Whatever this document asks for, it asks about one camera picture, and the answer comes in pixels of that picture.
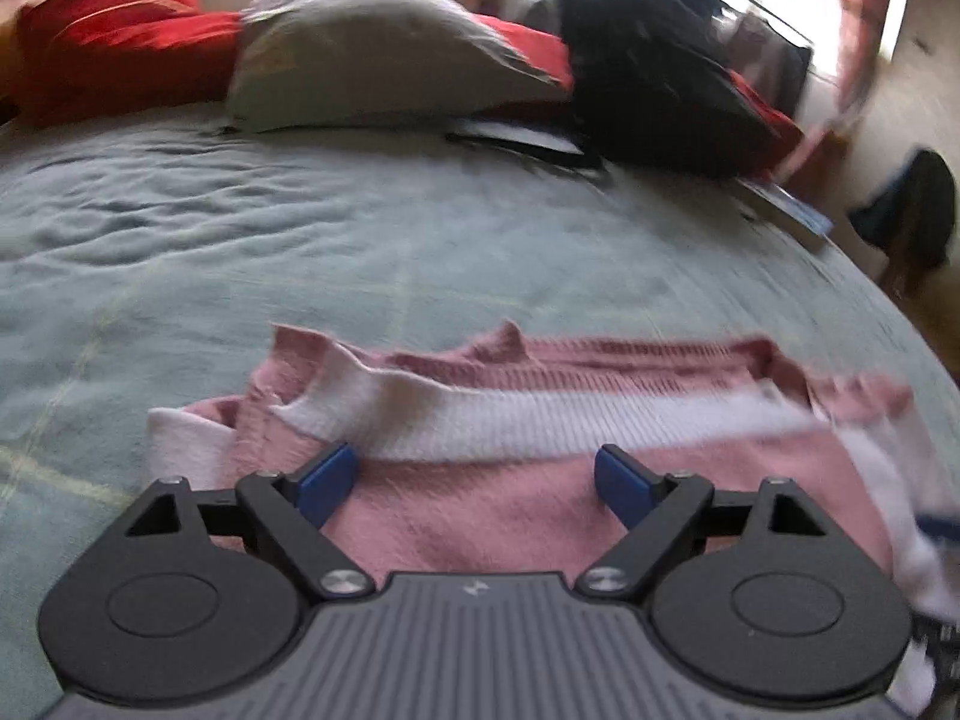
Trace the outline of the pink and white sweater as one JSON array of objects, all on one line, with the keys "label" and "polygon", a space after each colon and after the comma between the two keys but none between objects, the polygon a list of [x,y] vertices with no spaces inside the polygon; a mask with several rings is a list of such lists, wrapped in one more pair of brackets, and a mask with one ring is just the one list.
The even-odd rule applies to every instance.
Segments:
[{"label": "pink and white sweater", "polygon": [[291,472],[348,444],[359,477],[325,534],[392,571],[576,575],[622,525],[594,491],[602,445],[747,491],[791,478],[921,613],[958,616],[958,557],[918,528],[958,497],[911,390],[822,374],[766,338],[534,338],[503,325],[438,355],[281,327],[244,394],[156,408],[148,465],[195,488]]}]

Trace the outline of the wooden chair with clothes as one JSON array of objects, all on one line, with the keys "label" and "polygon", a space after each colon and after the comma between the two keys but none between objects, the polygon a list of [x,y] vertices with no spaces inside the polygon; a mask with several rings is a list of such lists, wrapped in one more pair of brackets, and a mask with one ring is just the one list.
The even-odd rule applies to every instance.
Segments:
[{"label": "wooden chair with clothes", "polygon": [[957,227],[957,184],[937,151],[919,148],[867,203],[848,213],[857,237],[887,257],[885,293],[912,298],[949,258]]}]

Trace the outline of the hanging clothes on rack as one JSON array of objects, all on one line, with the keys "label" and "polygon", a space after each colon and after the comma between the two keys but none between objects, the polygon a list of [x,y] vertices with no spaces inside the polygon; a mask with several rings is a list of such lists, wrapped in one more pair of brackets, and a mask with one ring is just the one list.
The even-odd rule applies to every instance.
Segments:
[{"label": "hanging clothes on rack", "polygon": [[807,85],[814,46],[758,0],[680,0],[701,18],[709,18],[727,66],[760,98],[793,117]]}]

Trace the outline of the green plaid bed blanket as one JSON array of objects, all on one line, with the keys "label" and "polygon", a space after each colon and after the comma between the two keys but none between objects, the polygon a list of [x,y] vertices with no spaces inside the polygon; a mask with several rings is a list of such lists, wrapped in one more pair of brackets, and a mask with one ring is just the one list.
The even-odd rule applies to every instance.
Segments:
[{"label": "green plaid bed blanket", "polygon": [[36,614],[142,489],[146,417],[237,394],[275,325],[366,348],[763,333],[822,371],[904,377],[947,465],[958,390],[839,250],[719,185],[563,171],[438,135],[229,132],[210,106],[2,132],[2,712],[59,686]]}]

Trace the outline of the paperback book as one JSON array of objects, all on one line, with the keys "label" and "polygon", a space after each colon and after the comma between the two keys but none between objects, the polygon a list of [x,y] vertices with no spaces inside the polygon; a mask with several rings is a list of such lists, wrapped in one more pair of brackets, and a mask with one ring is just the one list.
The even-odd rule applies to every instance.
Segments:
[{"label": "paperback book", "polygon": [[771,181],[736,179],[731,192],[757,218],[788,234],[809,252],[818,252],[830,242],[833,223],[827,216]]}]

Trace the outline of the red quilt behind backpack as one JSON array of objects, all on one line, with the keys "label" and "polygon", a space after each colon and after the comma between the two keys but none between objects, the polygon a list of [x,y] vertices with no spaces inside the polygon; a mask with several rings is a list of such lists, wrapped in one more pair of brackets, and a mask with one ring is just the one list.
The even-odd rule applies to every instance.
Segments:
[{"label": "red quilt behind backpack", "polygon": [[800,144],[800,128],[739,75],[675,44],[579,55],[546,32],[494,16],[477,21],[566,93],[559,103],[483,110],[483,119],[551,128],[589,158],[716,179],[765,174]]}]

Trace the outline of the black backpack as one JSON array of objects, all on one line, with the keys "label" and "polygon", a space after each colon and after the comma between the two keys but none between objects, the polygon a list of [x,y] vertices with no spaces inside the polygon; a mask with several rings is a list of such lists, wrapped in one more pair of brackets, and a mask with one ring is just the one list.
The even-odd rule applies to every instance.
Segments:
[{"label": "black backpack", "polygon": [[555,36],[488,18],[562,85],[560,104],[523,104],[455,122],[448,142],[562,169],[608,163],[709,179],[763,176],[799,127],[729,70],[711,18],[682,0],[558,0]]}]

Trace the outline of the grey pillow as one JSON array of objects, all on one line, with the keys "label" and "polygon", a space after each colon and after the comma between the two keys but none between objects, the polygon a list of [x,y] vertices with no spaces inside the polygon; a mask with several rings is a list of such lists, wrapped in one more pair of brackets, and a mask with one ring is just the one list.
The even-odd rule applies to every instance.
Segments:
[{"label": "grey pillow", "polygon": [[263,133],[565,99],[562,83],[455,0],[252,0],[226,110]]}]

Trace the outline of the red pillow at headboard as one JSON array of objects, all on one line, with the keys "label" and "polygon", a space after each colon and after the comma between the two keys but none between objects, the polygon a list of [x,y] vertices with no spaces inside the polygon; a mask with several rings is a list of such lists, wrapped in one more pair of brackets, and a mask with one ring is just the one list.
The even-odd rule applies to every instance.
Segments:
[{"label": "red pillow at headboard", "polygon": [[200,0],[44,0],[2,39],[2,98],[32,125],[221,101],[239,15]]}]

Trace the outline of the right pink curtain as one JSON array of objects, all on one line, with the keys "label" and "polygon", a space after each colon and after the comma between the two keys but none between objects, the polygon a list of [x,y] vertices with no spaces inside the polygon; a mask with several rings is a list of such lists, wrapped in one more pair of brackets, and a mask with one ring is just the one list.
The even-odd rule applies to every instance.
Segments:
[{"label": "right pink curtain", "polygon": [[782,163],[778,184],[804,202],[825,203],[836,171],[843,166],[871,96],[890,0],[838,0],[839,48],[836,114],[812,130]]}]

